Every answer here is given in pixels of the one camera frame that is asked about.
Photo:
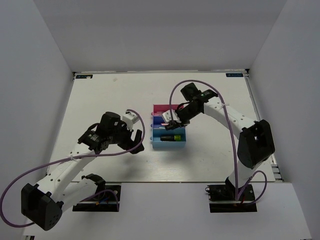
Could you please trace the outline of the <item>yellow highlighter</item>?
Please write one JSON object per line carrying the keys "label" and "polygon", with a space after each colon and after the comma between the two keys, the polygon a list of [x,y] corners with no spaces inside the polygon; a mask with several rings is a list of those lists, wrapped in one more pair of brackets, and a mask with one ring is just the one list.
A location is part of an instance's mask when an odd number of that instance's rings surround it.
{"label": "yellow highlighter", "polygon": [[162,135],[160,140],[163,142],[180,142],[182,137],[180,135]]}

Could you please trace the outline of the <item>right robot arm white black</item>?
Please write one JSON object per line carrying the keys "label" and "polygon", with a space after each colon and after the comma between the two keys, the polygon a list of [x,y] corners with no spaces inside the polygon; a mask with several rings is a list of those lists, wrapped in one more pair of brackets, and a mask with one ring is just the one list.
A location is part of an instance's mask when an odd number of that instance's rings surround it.
{"label": "right robot arm white black", "polygon": [[166,130],[183,128],[191,119],[204,114],[218,121],[229,130],[234,169],[226,178],[226,195],[236,200],[243,195],[245,187],[255,176],[258,167],[275,152],[270,124],[253,120],[229,106],[221,93],[209,86],[201,91],[196,87],[198,80],[182,81],[181,93],[187,101],[183,108],[169,108],[162,114]]}

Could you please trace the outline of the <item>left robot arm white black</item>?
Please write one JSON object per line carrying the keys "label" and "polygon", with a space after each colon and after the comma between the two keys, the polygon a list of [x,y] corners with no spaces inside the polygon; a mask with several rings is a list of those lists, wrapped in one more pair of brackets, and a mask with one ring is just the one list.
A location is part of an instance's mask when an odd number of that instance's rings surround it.
{"label": "left robot arm white black", "polygon": [[145,130],[133,126],[141,120],[139,114],[128,109],[123,116],[105,112],[99,123],[88,127],[70,152],[68,160],[59,163],[47,176],[21,190],[21,213],[44,231],[51,230],[63,212],[82,200],[105,196],[105,180],[96,174],[84,175],[72,185],[74,178],[109,145],[117,145],[125,153],[137,154],[144,150]]}

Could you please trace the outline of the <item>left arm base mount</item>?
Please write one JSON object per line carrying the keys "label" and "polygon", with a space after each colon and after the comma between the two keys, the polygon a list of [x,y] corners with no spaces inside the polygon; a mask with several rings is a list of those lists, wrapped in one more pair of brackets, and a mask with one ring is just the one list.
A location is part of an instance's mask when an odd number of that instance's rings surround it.
{"label": "left arm base mount", "polygon": [[106,185],[106,191],[98,196],[90,198],[87,201],[83,201],[72,207],[73,212],[93,212],[93,213],[107,213],[118,212],[121,200],[121,188],[120,184]]}

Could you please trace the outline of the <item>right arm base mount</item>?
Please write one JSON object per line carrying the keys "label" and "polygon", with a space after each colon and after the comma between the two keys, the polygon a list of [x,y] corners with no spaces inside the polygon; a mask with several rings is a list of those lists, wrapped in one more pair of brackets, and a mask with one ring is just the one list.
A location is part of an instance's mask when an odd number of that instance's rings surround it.
{"label": "right arm base mount", "polygon": [[208,194],[210,213],[255,213],[257,212],[254,189],[251,184],[244,190],[244,193],[236,201],[230,193],[227,193],[223,184],[208,185],[205,188]]}

